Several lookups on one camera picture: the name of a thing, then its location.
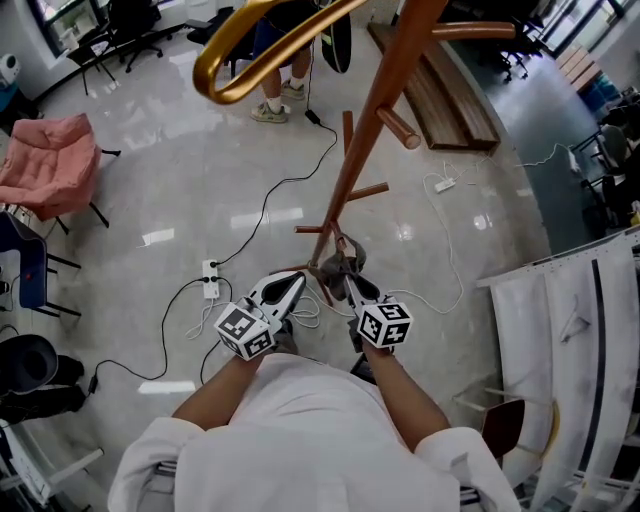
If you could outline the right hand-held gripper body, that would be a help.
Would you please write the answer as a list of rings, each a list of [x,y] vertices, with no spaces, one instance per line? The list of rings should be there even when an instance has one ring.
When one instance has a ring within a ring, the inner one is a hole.
[[[364,344],[391,349],[405,343],[414,323],[406,304],[396,300],[356,305],[354,314],[348,325],[356,353],[363,351]]]

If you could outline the black framed window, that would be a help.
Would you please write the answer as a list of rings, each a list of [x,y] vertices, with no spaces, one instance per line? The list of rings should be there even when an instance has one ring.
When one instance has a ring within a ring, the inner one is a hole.
[[[55,57],[75,49],[79,40],[107,20],[110,0],[34,0],[41,31]]]

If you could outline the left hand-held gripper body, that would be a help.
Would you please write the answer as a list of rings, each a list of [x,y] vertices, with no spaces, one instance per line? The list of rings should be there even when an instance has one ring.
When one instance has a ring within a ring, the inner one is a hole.
[[[249,296],[230,303],[214,324],[222,343],[245,361],[276,347],[275,335],[287,313],[280,307],[261,305]]]

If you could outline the small brown chair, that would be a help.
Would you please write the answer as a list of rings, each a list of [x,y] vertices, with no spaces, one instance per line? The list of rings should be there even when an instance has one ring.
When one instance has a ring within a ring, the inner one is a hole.
[[[104,64],[103,55],[112,48],[112,38],[107,33],[102,33],[89,38],[83,37],[78,46],[67,53],[67,58],[75,63],[80,71],[85,95],[89,95],[86,73],[91,68],[98,72],[104,72],[116,84],[116,78]]]

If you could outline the brown wooden platform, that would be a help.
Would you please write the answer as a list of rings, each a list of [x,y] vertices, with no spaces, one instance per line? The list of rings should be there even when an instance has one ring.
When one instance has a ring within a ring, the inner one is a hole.
[[[512,39],[507,22],[439,23],[404,88],[405,97],[432,150],[491,152],[500,144],[494,124],[442,43]]]

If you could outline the grey cap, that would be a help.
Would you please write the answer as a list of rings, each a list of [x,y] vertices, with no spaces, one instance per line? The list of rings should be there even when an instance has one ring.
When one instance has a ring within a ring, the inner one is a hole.
[[[337,250],[319,268],[321,282],[337,301],[343,301],[347,297],[346,277],[358,276],[367,259],[366,251],[357,241],[347,235],[342,240],[346,243],[346,249]]]

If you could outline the white perforated metal shelf frame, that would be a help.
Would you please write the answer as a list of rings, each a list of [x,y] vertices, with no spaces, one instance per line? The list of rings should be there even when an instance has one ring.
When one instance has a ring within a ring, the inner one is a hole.
[[[598,257],[605,257],[619,250],[631,252],[636,246],[640,246],[640,226],[634,226],[598,241],[530,262],[500,275],[479,279],[476,281],[476,287],[492,287],[502,282],[525,279],[529,275],[550,274],[562,267],[596,260]]]

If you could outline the person's right forearm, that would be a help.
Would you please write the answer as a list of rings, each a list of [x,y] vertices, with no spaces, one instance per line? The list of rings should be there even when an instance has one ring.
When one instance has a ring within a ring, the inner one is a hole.
[[[365,342],[369,363],[389,416],[409,450],[450,423],[436,402],[413,380],[395,355]]]

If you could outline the blue chair with black legs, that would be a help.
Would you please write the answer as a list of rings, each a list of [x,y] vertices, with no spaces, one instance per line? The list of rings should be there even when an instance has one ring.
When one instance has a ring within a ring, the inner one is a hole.
[[[81,317],[79,311],[68,309],[48,301],[48,275],[50,260],[65,266],[81,269],[75,262],[50,254],[46,241],[7,211],[0,211],[0,253],[19,253],[19,304],[41,314],[59,318],[61,313]],[[27,280],[26,273],[34,273],[34,279]]]

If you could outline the black equipment pile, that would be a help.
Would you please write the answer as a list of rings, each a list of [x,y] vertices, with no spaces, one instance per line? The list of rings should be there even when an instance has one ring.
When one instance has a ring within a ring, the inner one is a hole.
[[[13,426],[79,411],[84,373],[80,361],[58,354],[40,335],[0,341],[0,420]]]

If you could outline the brown wooden coat rack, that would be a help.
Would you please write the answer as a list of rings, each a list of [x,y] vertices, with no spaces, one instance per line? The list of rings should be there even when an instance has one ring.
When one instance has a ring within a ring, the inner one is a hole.
[[[427,45],[440,40],[459,39],[512,39],[515,27],[509,22],[480,21],[440,23],[448,0],[406,0],[396,25],[395,36],[385,51],[369,90],[357,123],[353,114],[343,113],[344,162],[320,226],[298,226],[297,233],[315,234],[316,245],[311,259],[301,270],[316,279],[328,304],[332,304],[329,289],[322,282],[318,270],[319,258],[330,237],[341,235],[338,223],[344,206],[353,199],[362,199],[389,189],[383,183],[364,189],[354,188],[364,165],[384,127],[407,145],[413,131],[394,112],[400,94],[414,72]]]

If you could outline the person's left forearm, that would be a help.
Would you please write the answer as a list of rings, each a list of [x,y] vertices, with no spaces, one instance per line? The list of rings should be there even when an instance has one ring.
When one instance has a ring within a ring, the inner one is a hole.
[[[194,424],[204,431],[227,425],[263,359],[263,355],[250,361],[233,357],[183,402],[172,417]]]

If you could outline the dark brown chair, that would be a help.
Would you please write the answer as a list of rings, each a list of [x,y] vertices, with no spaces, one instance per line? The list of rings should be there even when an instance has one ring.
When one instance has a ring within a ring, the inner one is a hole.
[[[531,397],[489,387],[485,387],[484,391],[488,394],[505,397],[507,401],[493,406],[482,406],[464,399],[462,394],[455,395],[452,400],[483,414],[481,435],[491,453],[496,458],[501,458],[513,449],[520,449],[534,455],[539,460],[543,460],[551,450],[560,428],[560,408],[557,401],[545,403]],[[519,442],[524,425],[526,402],[545,407],[551,411],[551,428],[546,445],[542,450],[533,449]]]

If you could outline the person's white shirt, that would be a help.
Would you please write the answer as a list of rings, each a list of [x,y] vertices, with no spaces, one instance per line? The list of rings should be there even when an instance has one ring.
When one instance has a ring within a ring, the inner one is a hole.
[[[478,431],[450,425],[412,452],[376,380],[298,355],[264,355],[225,426],[172,415],[125,451],[109,512],[459,512],[463,488],[521,510]]]

